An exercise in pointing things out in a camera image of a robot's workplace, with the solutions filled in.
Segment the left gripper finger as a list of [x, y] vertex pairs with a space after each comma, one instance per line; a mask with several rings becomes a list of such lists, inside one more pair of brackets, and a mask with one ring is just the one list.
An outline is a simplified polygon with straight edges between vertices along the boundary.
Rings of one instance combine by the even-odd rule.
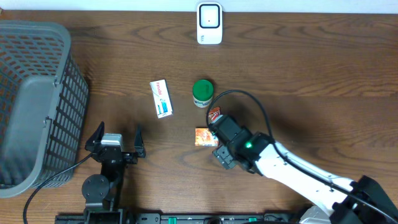
[[140, 125], [138, 125], [136, 129], [136, 135], [134, 138], [134, 149], [137, 157], [146, 157], [146, 149], [144, 147], [144, 141], [142, 139], [142, 131]]
[[89, 137], [86, 141], [85, 146], [96, 146], [101, 143], [102, 137], [104, 135], [104, 122], [100, 122], [96, 131]]

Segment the small orange box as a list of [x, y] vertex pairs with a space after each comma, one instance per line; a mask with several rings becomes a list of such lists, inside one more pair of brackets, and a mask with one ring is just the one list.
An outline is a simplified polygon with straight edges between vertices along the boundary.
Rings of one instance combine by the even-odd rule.
[[195, 129], [195, 145], [216, 147], [219, 144], [218, 138], [208, 128]]

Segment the orange Top candy bar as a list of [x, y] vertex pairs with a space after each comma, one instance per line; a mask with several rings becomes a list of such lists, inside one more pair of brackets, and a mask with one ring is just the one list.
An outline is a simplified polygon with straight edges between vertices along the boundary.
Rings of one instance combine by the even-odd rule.
[[210, 120], [210, 122], [215, 122], [218, 117], [221, 115], [221, 109], [219, 106], [211, 109], [208, 113], [208, 119]]

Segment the green lidded jar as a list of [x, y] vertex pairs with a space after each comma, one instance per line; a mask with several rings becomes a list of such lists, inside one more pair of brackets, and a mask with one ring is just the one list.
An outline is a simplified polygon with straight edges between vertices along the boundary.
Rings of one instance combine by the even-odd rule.
[[206, 108], [213, 99], [213, 84], [208, 80], [198, 80], [192, 89], [193, 102], [199, 108]]

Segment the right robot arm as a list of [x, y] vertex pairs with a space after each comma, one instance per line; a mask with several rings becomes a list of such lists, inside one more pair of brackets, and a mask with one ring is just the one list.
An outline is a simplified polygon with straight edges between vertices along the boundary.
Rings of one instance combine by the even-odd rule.
[[364, 175], [354, 181], [327, 172], [290, 152], [271, 133], [253, 134], [230, 116], [207, 118], [206, 125], [220, 140], [226, 168], [239, 165], [288, 186], [331, 223], [397, 223], [397, 207], [374, 179]]

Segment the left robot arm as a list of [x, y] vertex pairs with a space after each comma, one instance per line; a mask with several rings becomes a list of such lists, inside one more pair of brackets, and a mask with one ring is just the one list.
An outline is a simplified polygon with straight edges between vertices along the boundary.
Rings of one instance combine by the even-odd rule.
[[138, 126], [135, 132], [133, 152], [124, 150], [121, 134], [105, 133], [103, 122], [86, 141], [85, 149], [101, 164], [101, 172], [89, 176], [82, 185], [82, 195], [86, 200], [83, 221], [135, 223], [134, 215], [127, 208], [119, 208], [119, 201], [125, 170], [146, 156], [141, 127]]

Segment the grey plastic basket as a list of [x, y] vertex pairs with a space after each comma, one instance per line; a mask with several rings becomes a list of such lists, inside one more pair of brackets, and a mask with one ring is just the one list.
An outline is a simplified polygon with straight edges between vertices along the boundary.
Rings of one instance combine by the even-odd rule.
[[1, 197], [73, 175], [88, 85], [69, 32], [53, 22], [1, 22]]

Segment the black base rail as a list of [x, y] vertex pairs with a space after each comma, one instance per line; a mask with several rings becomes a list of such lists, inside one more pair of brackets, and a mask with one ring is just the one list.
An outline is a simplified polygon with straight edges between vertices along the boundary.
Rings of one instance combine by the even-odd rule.
[[159, 213], [140, 213], [123, 215], [121, 213], [97, 213], [91, 215], [57, 215], [55, 224], [84, 223], [125, 223], [125, 224], [205, 224], [205, 223], [298, 223], [300, 218], [292, 213], [265, 214], [201, 214], [178, 215]]

